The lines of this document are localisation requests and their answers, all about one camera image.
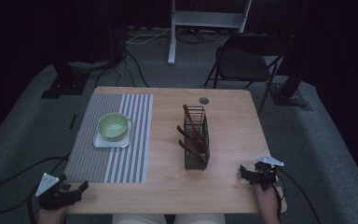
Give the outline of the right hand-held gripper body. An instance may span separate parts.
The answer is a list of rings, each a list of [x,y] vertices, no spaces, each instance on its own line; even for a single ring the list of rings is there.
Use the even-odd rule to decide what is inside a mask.
[[[265,191],[276,182],[277,169],[283,167],[284,163],[271,155],[257,156],[255,159],[255,176],[251,183],[260,185],[261,189]]]

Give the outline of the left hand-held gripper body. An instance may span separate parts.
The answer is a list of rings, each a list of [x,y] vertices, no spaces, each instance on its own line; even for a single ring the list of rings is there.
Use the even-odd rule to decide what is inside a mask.
[[[42,209],[55,210],[73,205],[81,200],[81,195],[76,194],[76,189],[72,191],[60,190],[60,184],[65,183],[65,180],[66,175],[53,176],[47,173],[42,175],[35,192]]]

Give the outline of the person's left hand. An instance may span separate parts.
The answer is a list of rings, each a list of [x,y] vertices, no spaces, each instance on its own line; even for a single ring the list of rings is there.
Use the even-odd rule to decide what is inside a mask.
[[[66,214],[66,207],[55,210],[40,209],[37,224],[61,224]]]

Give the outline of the person's right hand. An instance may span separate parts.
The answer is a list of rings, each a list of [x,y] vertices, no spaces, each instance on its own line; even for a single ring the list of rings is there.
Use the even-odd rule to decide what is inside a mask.
[[[278,197],[272,186],[267,189],[262,189],[258,184],[255,184],[255,197],[261,217],[265,224],[281,224],[278,217]]]

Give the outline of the grey striped placemat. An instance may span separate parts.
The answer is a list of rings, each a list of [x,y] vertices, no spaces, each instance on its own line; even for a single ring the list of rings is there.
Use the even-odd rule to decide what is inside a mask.
[[[146,181],[154,97],[151,94],[91,95],[65,173],[72,183],[142,183]],[[121,113],[132,123],[131,142],[123,148],[92,144],[98,120]]]

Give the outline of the white square plate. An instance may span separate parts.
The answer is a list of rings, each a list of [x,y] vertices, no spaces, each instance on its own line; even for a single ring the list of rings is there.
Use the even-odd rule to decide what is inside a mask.
[[[132,123],[129,122],[129,129],[127,133],[124,135],[124,138],[119,141],[108,141],[107,139],[103,138],[99,133],[98,130],[95,130],[93,135],[92,144],[94,147],[97,148],[124,148],[127,147],[131,142],[131,130],[132,130]]]

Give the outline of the green bowl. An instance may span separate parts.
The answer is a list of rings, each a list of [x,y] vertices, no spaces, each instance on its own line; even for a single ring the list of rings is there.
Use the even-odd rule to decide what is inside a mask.
[[[98,120],[98,134],[108,141],[120,141],[127,134],[129,120],[120,113],[106,114]]]

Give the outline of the long brown utensil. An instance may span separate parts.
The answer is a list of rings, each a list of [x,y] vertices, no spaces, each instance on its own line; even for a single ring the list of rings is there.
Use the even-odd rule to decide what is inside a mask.
[[[191,117],[190,111],[188,109],[187,105],[183,105],[183,109],[185,111],[186,114],[186,118],[189,122],[189,124],[191,125],[192,131],[193,131],[193,137],[192,139],[195,142],[197,151],[200,153],[204,153],[205,152],[205,145],[202,139],[202,135],[200,134],[200,132],[198,131],[198,129],[196,128],[195,123],[193,122],[193,119]]]

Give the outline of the black folding chair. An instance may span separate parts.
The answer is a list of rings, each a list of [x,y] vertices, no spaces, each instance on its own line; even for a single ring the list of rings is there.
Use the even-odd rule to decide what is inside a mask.
[[[203,86],[209,81],[213,88],[219,80],[266,82],[267,87],[258,114],[262,112],[272,80],[278,69],[278,61],[286,57],[295,44],[290,35],[235,34],[215,52],[213,67]]]

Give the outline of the black stand with base plate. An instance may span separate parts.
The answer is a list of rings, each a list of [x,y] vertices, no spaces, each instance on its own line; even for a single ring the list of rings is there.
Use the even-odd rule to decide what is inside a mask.
[[[288,55],[282,59],[278,69],[279,75],[287,76],[286,81],[284,83],[274,83],[270,89],[270,95],[275,105],[308,106],[303,97],[296,94],[299,84],[303,81],[308,69],[301,37],[303,23],[303,20],[297,22],[293,33],[294,45]]]
[[[49,58],[57,72],[44,99],[80,95],[91,71],[75,69],[71,62],[92,63],[108,70],[124,58],[128,33],[125,0],[51,0]]]

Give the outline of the white metal stand frame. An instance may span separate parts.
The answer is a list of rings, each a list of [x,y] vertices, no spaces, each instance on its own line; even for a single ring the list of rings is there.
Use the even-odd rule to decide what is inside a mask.
[[[171,38],[168,53],[168,65],[175,64],[176,26],[199,26],[214,28],[232,28],[243,32],[253,0],[246,0],[242,13],[183,11],[176,9],[176,0],[172,0]]]

